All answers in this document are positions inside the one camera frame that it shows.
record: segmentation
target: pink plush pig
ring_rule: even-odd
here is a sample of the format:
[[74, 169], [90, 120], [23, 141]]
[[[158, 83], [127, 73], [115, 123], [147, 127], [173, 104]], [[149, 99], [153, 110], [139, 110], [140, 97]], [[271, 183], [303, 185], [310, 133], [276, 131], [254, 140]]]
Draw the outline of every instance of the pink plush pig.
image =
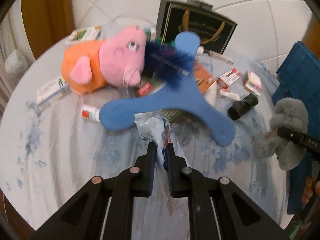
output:
[[135, 86], [144, 66], [145, 33], [124, 28], [105, 41], [85, 41], [66, 49], [61, 73], [77, 94], [92, 93], [110, 84]]

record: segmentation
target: gray fur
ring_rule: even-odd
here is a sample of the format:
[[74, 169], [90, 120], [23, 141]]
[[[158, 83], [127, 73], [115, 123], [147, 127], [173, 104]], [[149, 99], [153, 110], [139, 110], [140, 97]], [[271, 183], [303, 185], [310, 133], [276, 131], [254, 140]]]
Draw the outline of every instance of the gray fur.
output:
[[266, 139], [272, 130], [280, 126], [297, 132], [308, 131], [308, 112], [302, 101], [293, 98], [279, 100], [275, 106], [275, 115], [270, 120], [271, 130], [257, 136], [254, 144], [258, 158], [268, 158], [275, 153], [278, 156], [280, 168], [289, 171], [298, 166], [306, 154], [306, 149], [281, 137]]

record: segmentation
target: blue crate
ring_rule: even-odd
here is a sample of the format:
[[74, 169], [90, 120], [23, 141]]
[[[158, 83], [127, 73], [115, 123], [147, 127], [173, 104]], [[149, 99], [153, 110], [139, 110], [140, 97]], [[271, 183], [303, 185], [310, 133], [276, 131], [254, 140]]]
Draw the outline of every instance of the blue crate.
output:
[[[277, 71], [281, 84], [272, 96], [276, 104], [282, 98], [301, 100], [308, 111], [308, 134], [320, 137], [320, 61], [301, 42], [292, 47]], [[288, 214], [301, 211], [301, 196], [307, 176], [311, 174], [311, 157], [307, 154], [299, 165], [290, 171]]]

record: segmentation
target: plastic eye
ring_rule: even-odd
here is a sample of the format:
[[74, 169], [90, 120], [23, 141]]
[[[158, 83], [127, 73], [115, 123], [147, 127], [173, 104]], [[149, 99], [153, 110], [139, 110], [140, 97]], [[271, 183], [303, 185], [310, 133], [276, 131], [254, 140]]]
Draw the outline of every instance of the plastic eye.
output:
[[140, 48], [140, 45], [137, 44], [137, 43], [135, 43], [134, 41], [130, 41], [130, 42], [128, 43], [128, 48], [129, 48], [130, 50], [133, 50], [133, 51], [138, 51], [139, 48]]

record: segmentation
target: bed sheet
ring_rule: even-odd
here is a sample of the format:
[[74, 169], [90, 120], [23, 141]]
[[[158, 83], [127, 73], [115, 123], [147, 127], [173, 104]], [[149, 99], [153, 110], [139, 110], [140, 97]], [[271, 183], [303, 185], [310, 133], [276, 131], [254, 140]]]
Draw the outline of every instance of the bed sheet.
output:
[[[104, 37], [111, 37], [119, 28], [105, 26]], [[14, 91], [0, 126], [0, 187], [34, 229], [93, 176], [117, 176], [146, 152], [136, 127], [108, 131], [80, 116], [83, 104], [101, 107], [119, 98], [113, 87], [83, 97], [70, 94], [45, 111], [37, 109], [36, 89], [60, 74], [64, 50], [61, 41], [33, 64]], [[235, 52], [226, 54], [242, 73], [256, 66]], [[205, 55], [198, 60], [215, 77], [230, 68]], [[231, 90], [242, 98], [248, 94], [240, 81]], [[229, 146], [218, 146], [206, 126], [189, 114], [173, 125], [173, 132], [180, 143], [176, 150], [184, 151], [193, 168], [210, 178], [229, 177], [280, 224], [287, 208], [287, 175], [279, 169], [275, 156], [256, 160], [252, 151], [254, 135], [268, 128], [273, 113], [266, 91], [255, 109], [236, 122], [236, 137]], [[230, 106], [221, 99], [216, 101], [216, 108], [223, 113]], [[188, 203], [182, 199], [174, 205], [169, 212], [155, 175], [152, 196], [135, 201], [132, 239], [189, 239]]]

